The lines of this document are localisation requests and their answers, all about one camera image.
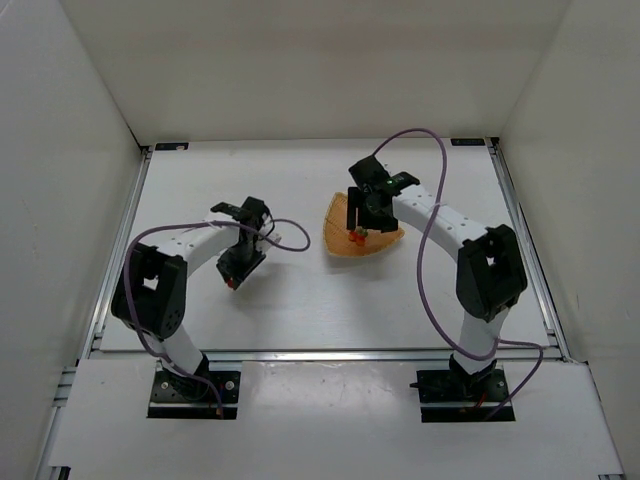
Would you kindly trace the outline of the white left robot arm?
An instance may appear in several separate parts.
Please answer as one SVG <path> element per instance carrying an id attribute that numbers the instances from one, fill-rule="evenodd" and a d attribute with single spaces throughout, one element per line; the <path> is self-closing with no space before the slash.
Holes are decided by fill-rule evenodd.
<path id="1" fill-rule="evenodd" d="M 212 207 L 203 228 L 180 228 L 158 246 L 136 242 L 129 271 L 120 274 L 111 300 L 111 315 L 135 328 L 125 293 L 128 280 L 142 337 L 160 354 L 163 367 L 180 377 L 203 377 L 204 353 L 182 326 L 187 280 L 215 258 L 225 284 L 237 289 L 266 258 L 268 247 L 257 233 L 269 217 L 264 201 L 249 196 L 239 207 L 225 202 Z"/>

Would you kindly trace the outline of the cherry pair with leaves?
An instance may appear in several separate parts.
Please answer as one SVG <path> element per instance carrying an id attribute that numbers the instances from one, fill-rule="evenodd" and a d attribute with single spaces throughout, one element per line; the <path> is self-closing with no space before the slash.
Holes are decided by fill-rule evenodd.
<path id="1" fill-rule="evenodd" d="M 366 245 L 368 230 L 363 227 L 356 227 L 348 233 L 348 240 L 359 247 Z"/>

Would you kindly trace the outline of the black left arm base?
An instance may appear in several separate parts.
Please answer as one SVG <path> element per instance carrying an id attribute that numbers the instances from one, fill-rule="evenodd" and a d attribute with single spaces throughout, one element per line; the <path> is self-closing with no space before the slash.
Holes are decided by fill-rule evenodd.
<path id="1" fill-rule="evenodd" d="M 210 381 L 221 402 L 201 382 L 184 378 L 156 366 L 149 394 L 147 417 L 150 419 L 235 420 L 238 414 L 241 372 L 210 370 Z"/>

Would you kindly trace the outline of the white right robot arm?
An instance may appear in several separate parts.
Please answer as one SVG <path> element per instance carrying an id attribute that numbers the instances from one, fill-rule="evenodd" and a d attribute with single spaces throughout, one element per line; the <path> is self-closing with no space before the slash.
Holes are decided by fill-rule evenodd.
<path id="1" fill-rule="evenodd" d="M 407 172 L 390 174 L 370 155 L 349 168 L 346 226 L 389 233 L 401 222 L 427 235 L 456 263 L 455 291 L 464 312 L 453 367 L 466 375 L 494 365 L 504 321 L 527 288 L 514 230 L 488 227 L 436 201 Z"/>

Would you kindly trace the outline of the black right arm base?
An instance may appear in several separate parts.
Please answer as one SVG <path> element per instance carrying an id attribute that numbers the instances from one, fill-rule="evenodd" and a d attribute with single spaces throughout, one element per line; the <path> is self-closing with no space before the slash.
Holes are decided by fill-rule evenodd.
<path id="1" fill-rule="evenodd" d="M 449 370 L 419 370 L 409 384 L 419 397 L 422 423 L 514 422 L 510 391 L 503 369 L 465 387 Z"/>

